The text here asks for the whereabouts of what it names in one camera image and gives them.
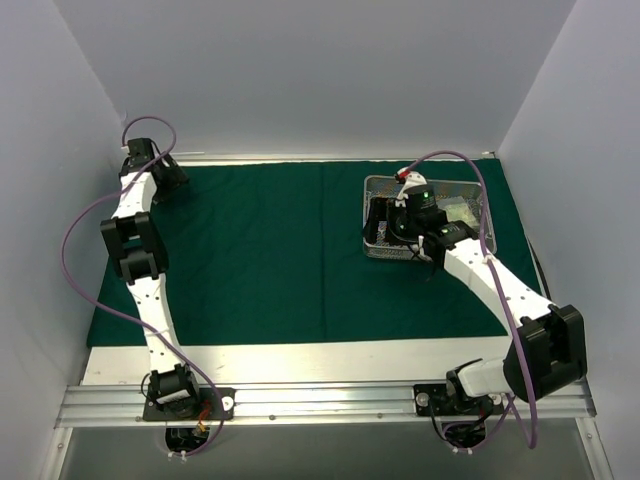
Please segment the metal mesh instrument tray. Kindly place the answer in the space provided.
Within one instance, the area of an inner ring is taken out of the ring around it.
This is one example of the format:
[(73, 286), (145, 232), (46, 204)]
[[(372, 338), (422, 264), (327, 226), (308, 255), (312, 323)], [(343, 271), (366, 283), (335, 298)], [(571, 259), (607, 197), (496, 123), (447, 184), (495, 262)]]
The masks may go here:
[[(484, 205), (481, 185), (478, 182), (452, 181), (428, 179), (436, 197), (437, 205), (441, 208), (447, 203), (465, 201), (472, 209), (479, 220), (479, 227), (473, 228), (480, 233), (481, 211)], [(368, 203), (373, 197), (384, 197), (395, 199), (401, 190), (401, 185), (397, 183), (393, 176), (370, 175), (364, 181), (364, 206), (363, 224), (366, 222)], [(417, 261), (419, 258), (429, 261), (430, 258), (424, 255), (419, 256), (416, 246), (407, 247), (405, 245), (394, 246), (385, 241), (386, 222), (379, 224), (377, 242), (366, 243), (363, 240), (363, 250), (367, 257), (382, 260)]]

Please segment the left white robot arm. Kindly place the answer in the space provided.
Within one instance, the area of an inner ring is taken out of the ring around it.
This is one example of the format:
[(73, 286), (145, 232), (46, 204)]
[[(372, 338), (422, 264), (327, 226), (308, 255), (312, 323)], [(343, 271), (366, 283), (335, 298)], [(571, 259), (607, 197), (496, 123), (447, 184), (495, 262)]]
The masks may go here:
[(152, 205), (167, 199), (188, 177), (169, 155), (158, 160), (157, 146), (149, 138), (129, 140), (125, 152), (119, 173), (122, 193), (100, 231), (115, 273), (144, 323), (150, 360), (147, 401), (179, 419), (190, 419), (200, 411), (202, 395), (181, 357), (166, 295), (169, 256), (151, 218)]

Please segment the green gauze packet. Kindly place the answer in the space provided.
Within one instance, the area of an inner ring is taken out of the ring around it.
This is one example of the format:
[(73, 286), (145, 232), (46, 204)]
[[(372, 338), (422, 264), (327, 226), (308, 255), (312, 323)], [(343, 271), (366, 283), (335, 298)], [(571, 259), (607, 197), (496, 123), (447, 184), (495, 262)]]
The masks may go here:
[(471, 207), (465, 202), (454, 202), (442, 205), (441, 209), (447, 214), (447, 218), (450, 222), (462, 221), (469, 225), (471, 228), (479, 227), (479, 220), (473, 213)]

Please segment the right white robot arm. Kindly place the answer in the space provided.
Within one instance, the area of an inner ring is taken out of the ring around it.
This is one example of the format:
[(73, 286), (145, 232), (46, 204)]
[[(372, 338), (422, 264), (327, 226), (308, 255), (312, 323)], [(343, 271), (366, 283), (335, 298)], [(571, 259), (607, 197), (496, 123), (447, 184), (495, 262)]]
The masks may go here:
[(470, 292), (502, 325), (509, 345), (469, 355), (446, 372), (444, 400), (464, 413), (480, 398), (536, 402), (588, 371), (584, 320), (572, 305), (535, 292), (485, 245), (479, 226), (452, 216), (431, 184), (407, 183), (394, 195), (363, 195), (363, 243), (372, 257), (427, 265)]

